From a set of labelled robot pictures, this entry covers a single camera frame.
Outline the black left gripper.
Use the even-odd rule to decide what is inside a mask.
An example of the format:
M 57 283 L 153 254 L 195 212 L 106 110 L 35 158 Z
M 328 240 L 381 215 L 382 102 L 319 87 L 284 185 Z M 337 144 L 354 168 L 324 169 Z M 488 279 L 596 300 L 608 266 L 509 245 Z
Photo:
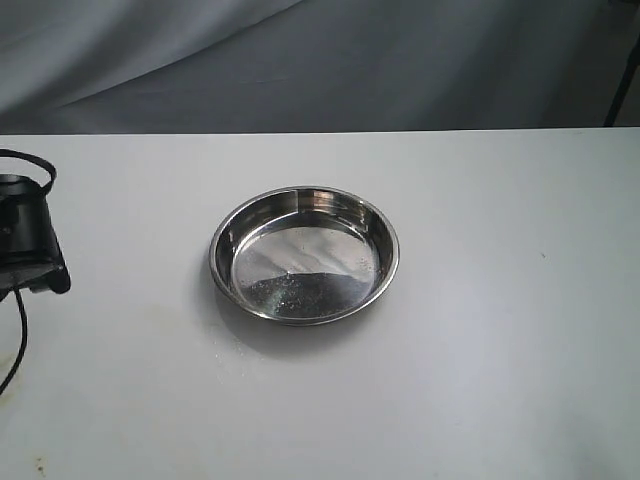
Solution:
M 64 294 L 71 278 L 46 195 L 27 176 L 1 176 L 1 296 L 29 289 Z

